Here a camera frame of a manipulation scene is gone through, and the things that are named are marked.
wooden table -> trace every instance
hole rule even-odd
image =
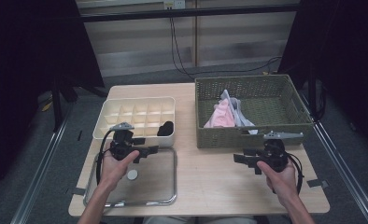
[[[177,152],[177,199],[168,206],[132,206],[109,208],[105,216],[238,216],[285,214],[277,196],[266,186],[265,175],[254,175],[254,169],[233,161],[242,148],[208,148],[196,146],[194,83],[115,86],[107,99],[162,97],[176,99],[175,143]],[[92,140],[77,187],[85,189],[100,143]],[[301,198],[313,214],[326,213],[330,205],[321,187],[309,188],[306,181],[317,179],[302,145],[286,147],[304,167]],[[85,206],[83,197],[73,195],[71,216],[80,216]]]

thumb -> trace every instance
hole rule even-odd
[[[125,158],[123,158],[122,161],[120,161],[124,166],[129,165],[132,161],[134,161],[137,156],[140,154],[139,151],[135,150],[131,153],[129,153],[129,155],[127,155]]]
[[[257,166],[263,171],[263,173],[272,178],[275,174],[275,171],[264,161],[257,161]]]

pink cloth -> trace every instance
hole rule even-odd
[[[214,127],[234,127],[234,116],[229,107],[228,99],[219,101],[218,105],[214,105],[213,115],[204,126],[204,128]]]

black cable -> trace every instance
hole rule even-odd
[[[292,164],[294,164],[295,168],[297,169],[297,172],[298,172],[298,179],[297,179],[297,192],[298,194],[300,194],[301,192],[301,187],[303,186],[303,179],[304,179],[304,175],[303,175],[303,165],[301,164],[301,161],[300,159],[298,159],[298,157],[290,154],[290,153],[287,153],[288,155],[288,158],[292,161]]]
[[[259,69],[262,69],[266,66],[268,66],[268,74],[270,73],[270,64],[277,62],[279,59],[281,59],[281,56],[277,56],[277,57],[273,57],[271,59],[268,60],[268,62],[265,65],[259,66],[259,67],[255,67],[255,68],[251,68],[251,69],[246,69],[246,70],[230,70],[230,71],[226,71],[226,70],[221,70],[221,71],[205,71],[205,72],[196,72],[196,73],[189,73],[185,70],[183,63],[181,61],[181,57],[180,57],[180,53],[178,50],[178,44],[177,44],[177,39],[176,39],[176,26],[175,26],[175,22],[173,20],[173,18],[170,18],[170,32],[171,32],[171,36],[172,36],[172,58],[173,58],[173,64],[175,65],[175,68],[178,72],[180,72],[181,74],[187,75],[189,78],[191,78],[192,80],[194,80],[193,77],[191,76],[196,76],[196,75],[201,75],[201,74],[208,74],[208,73],[244,73],[244,72],[251,72],[251,71],[256,71]],[[176,65],[176,60],[175,60],[175,56],[174,56],[174,50],[173,50],[173,40],[175,40],[176,43],[176,50],[177,50],[177,56],[178,59],[180,61],[181,64],[181,69],[183,71],[181,71],[177,65]]]
[[[102,170],[102,160],[103,160],[103,157],[105,156],[105,152],[103,151],[103,147],[105,146],[105,142],[106,142],[106,139],[107,139],[108,135],[112,132],[113,131],[108,130],[105,137],[103,138],[102,145],[100,145],[99,155],[97,156],[97,163],[96,163],[96,183],[97,183],[97,185],[99,185],[99,183],[100,183],[100,174],[101,174],[101,170]]]

gray carpet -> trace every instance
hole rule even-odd
[[[235,64],[192,68],[187,69],[187,71],[194,73],[233,69],[248,70],[261,65],[263,63]],[[275,70],[276,67],[277,64],[272,66],[271,70]],[[207,73],[194,77],[260,74],[261,71],[267,70],[268,68],[264,67],[262,70],[253,72]],[[114,85],[178,82],[192,82],[192,79],[176,70],[109,77],[105,78],[106,88],[104,91],[108,91]],[[54,154],[53,161],[27,223],[76,223],[78,220],[68,214],[71,195],[67,193],[67,190],[77,184],[79,173],[92,140],[92,130],[105,99],[94,96],[82,89],[76,89],[76,92],[79,95],[78,101],[73,105],[64,136]],[[368,194],[367,141],[361,135],[361,132],[352,131],[345,113],[340,110],[339,105],[333,99],[328,99],[327,111],[322,123]],[[13,218],[45,149],[48,147],[52,137],[53,124],[53,111],[51,109],[47,112],[37,112],[26,144],[22,148],[18,148],[21,151],[20,156],[10,167],[6,178],[0,181],[0,223],[9,223]],[[310,134],[305,139],[304,146],[319,179],[327,180],[330,184],[324,191],[330,202],[331,210],[327,214],[314,215],[317,223],[366,223],[361,210],[315,133]],[[271,223],[289,223],[282,216],[268,218]],[[132,223],[133,219],[130,217],[104,217],[103,221],[107,223]]]

